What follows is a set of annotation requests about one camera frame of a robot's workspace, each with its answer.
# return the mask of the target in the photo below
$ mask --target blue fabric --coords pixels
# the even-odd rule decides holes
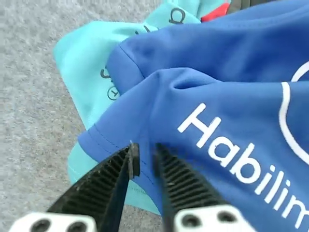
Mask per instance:
[[[112,49],[136,34],[179,23],[200,23],[200,18],[225,0],[165,0],[143,24],[92,22],[64,36],[54,49],[56,65],[86,129],[118,98],[106,61]],[[76,144],[68,158],[68,172],[76,182],[97,162]],[[149,196],[129,183],[126,204],[159,213]]]
[[[107,63],[122,96],[79,144],[101,161],[139,143],[134,181],[160,213],[150,155],[157,142],[176,147],[257,231],[306,232],[308,38],[307,0],[129,38]]]

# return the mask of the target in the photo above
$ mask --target turquoise shirt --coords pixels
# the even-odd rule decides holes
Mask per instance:
[[[200,23],[202,16],[224,2],[226,1],[164,0],[143,23],[95,21],[61,38],[54,48],[56,65],[85,128],[90,128],[119,97],[105,68],[109,54],[117,44],[130,36],[163,27]],[[77,143],[68,157],[71,183],[75,183],[96,165],[97,162]],[[149,196],[133,181],[129,182],[125,204],[159,214]]]

